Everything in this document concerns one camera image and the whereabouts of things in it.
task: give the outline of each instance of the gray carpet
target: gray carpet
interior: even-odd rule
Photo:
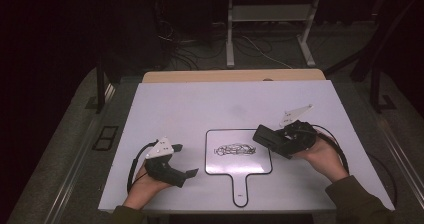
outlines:
[[[178,53],[189,57],[199,69],[225,69],[225,44],[223,28],[216,28],[216,41],[212,45],[197,41],[180,43]],[[284,62],[293,68],[307,68],[304,64],[295,37],[301,28],[282,24],[272,32],[266,25],[236,27],[237,47],[235,69],[275,69],[285,68],[263,57],[243,36],[261,48],[266,55]],[[317,63],[317,68],[326,69],[338,61],[361,49],[375,31],[373,23],[354,23],[314,26],[308,40]],[[384,110],[376,114],[370,107],[369,80],[353,83],[349,73],[353,65],[345,67],[329,76],[348,113],[351,122],[367,152],[378,158],[394,177],[397,190],[396,223],[422,223],[424,211],[415,197],[399,165],[387,147],[385,130],[381,120],[385,120],[390,131],[402,146],[406,156],[416,169],[418,176],[424,177],[423,119],[396,88],[387,76],[383,75],[381,92],[388,95],[397,109]],[[166,70],[189,70],[189,62],[173,59]],[[85,109],[90,98],[96,95],[95,71],[90,72],[81,83],[63,120],[53,136],[42,160],[23,192],[9,223],[106,223],[110,215],[97,210],[103,186],[106,182],[119,138],[125,125],[133,94],[139,79],[125,78],[115,85],[112,98],[105,109],[95,114],[93,109]],[[102,127],[118,126],[118,133],[109,151],[94,151],[91,146],[99,136]],[[380,162],[370,158],[389,196],[395,199],[395,186]],[[73,181],[64,183],[70,171],[74,170]],[[68,187],[68,192],[61,191]],[[54,205],[58,194],[63,205]],[[334,213],[314,214],[317,224],[335,223]]]

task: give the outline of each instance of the hand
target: hand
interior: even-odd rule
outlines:
[[[170,187],[171,185],[162,181],[153,179],[147,174],[144,164],[138,170],[135,177],[135,183],[128,193],[123,206],[140,210],[142,209],[158,192]]]
[[[316,137],[315,144],[311,148],[300,151],[293,156],[308,161],[317,172],[326,176],[331,182],[336,182],[349,176],[337,152],[319,137]]]

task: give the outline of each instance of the small whiteboard paddle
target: small whiteboard paddle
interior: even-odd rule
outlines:
[[[252,140],[255,131],[215,129],[206,134],[206,173],[231,177],[233,201],[238,207],[246,206],[249,201],[247,177],[272,171],[269,150]]]

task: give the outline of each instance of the person's left hand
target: person's left hand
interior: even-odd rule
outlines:
[[[125,199],[123,206],[140,210],[142,209],[158,192],[170,187],[171,185],[162,181],[153,179],[147,174],[144,164],[138,170],[134,184]]]

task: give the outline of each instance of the black device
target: black device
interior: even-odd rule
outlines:
[[[315,144],[316,137],[318,136],[336,150],[337,154],[340,156],[343,167],[349,173],[346,157],[336,139],[330,132],[329,134],[334,140],[323,133],[319,133],[314,129],[314,126],[317,125],[311,125],[308,122],[301,122],[299,120],[276,131],[264,125],[259,125],[253,135],[253,140],[272,152],[280,154],[287,159],[291,159],[293,154],[311,148]]]
[[[158,142],[159,140],[156,140],[155,142],[147,144],[140,150],[137,157],[134,158],[133,163],[131,165],[130,173],[128,175],[128,182],[127,182],[128,192],[130,192],[131,187],[133,185],[133,177],[135,173],[135,168],[137,167],[137,163],[138,163],[138,159],[140,155],[148,147],[154,147]],[[180,152],[183,148],[183,145],[175,144],[175,145],[172,145],[172,148],[174,149],[174,152]],[[196,176],[197,171],[199,169],[197,168],[197,169],[189,170],[186,172],[178,171],[169,165],[168,162],[169,160],[171,160],[171,158],[172,158],[172,154],[146,159],[146,163],[144,167],[146,168],[147,174],[151,176],[152,178],[181,188],[184,185],[184,182],[186,179]]]

